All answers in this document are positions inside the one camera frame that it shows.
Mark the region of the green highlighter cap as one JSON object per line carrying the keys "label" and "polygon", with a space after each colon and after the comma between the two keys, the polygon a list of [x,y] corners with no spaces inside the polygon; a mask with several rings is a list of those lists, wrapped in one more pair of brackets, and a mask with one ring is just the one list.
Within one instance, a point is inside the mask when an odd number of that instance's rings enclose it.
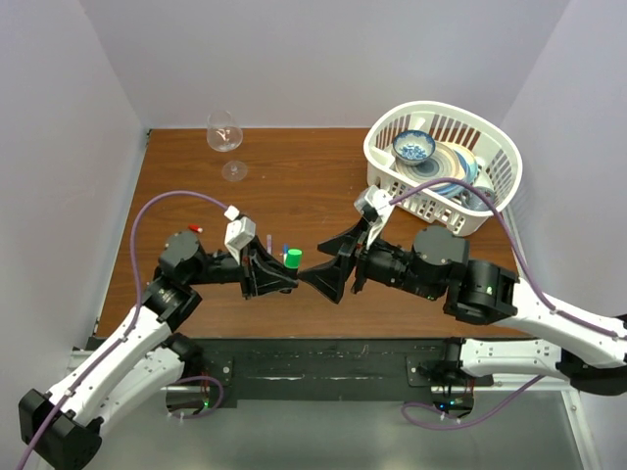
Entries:
{"label": "green highlighter cap", "polygon": [[284,265],[289,269],[298,269],[302,261],[303,251],[297,248],[290,248],[284,256]]}

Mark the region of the green highlighter with black body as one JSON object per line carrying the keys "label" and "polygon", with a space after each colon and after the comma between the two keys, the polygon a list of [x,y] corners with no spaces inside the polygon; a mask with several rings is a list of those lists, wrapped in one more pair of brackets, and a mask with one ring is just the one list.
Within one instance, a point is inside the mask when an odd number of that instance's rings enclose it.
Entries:
{"label": "green highlighter with black body", "polygon": [[298,285],[299,285],[298,269],[297,268],[293,268],[293,267],[289,267],[289,266],[287,266],[286,269],[287,269],[287,273],[289,274],[289,277],[292,279],[292,285],[285,290],[285,293],[286,294],[291,294],[293,292],[293,290],[295,288],[297,288]]}

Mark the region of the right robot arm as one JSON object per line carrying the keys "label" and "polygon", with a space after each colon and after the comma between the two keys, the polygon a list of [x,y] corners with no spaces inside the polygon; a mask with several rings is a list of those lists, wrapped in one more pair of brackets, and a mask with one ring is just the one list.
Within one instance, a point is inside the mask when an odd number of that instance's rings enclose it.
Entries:
{"label": "right robot arm", "polygon": [[349,277],[353,293],[368,281],[429,301],[472,325],[496,325],[527,334],[525,340],[453,341],[425,373],[450,385],[493,374],[541,375],[561,379],[597,396],[626,391],[626,322],[591,313],[543,292],[530,281],[492,262],[469,255],[467,240],[439,226],[419,231],[405,250],[382,239],[370,241],[368,226],[353,228],[319,244],[332,259],[299,277],[339,303]]}

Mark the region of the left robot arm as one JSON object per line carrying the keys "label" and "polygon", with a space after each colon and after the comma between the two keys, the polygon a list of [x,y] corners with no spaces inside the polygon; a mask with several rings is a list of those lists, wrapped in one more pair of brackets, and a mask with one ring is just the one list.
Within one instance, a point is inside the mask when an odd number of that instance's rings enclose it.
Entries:
{"label": "left robot arm", "polygon": [[178,333],[202,300],[199,284],[238,283],[245,298],[296,288],[302,253],[270,255],[255,236],[208,254],[197,234],[170,236],[154,279],[118,329],[47,392],[19,403],[22,439],[55,469],[82,469],[104,437],[160,388],[192,384],[203,372],[200,348]]}

